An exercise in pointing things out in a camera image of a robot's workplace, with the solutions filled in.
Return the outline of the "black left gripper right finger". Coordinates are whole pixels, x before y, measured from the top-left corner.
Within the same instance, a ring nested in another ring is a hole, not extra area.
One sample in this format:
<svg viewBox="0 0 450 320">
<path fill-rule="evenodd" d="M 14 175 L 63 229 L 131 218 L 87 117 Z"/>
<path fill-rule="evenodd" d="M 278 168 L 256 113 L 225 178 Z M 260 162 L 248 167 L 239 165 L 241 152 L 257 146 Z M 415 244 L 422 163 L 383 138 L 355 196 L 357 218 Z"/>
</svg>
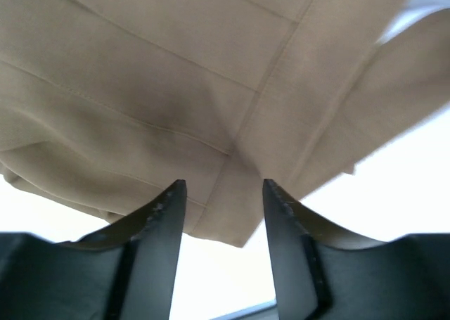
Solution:
<svg viewBox="0 0 450 320">
<path fill-rule="evenodd" d="M 449 235 L 382 242 L 262 189 L 280 319 L 448 319 Z"/>
</svg>

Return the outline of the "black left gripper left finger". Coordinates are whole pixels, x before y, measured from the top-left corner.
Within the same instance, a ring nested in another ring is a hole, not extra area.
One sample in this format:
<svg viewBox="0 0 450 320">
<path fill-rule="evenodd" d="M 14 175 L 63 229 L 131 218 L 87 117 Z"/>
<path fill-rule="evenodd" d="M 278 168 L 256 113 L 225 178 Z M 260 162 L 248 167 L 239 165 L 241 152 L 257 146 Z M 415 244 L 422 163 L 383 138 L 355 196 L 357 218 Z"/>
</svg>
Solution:
<svg viewBox="0 0 450 320">
<path fill-rule="evenodd" d="M 168 319 L 186 211 L 176 180 L 78 241 L 1 235 L 2 319 Z"/>
</svg>

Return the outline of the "tan brown skirt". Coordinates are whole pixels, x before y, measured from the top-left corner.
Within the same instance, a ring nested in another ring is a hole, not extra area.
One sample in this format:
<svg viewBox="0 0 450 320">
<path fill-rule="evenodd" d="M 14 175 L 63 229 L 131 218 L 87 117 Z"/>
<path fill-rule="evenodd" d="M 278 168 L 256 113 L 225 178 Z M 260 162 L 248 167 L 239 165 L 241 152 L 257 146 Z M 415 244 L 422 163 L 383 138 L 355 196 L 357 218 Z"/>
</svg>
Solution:
<svg viewBox="0 0 450 320">
<path fill-rule="evenodd" d="M 241 247 L 448 102 L 449 0 L 1 0 L 1 174 L 109 222 Z"/>
</svg>

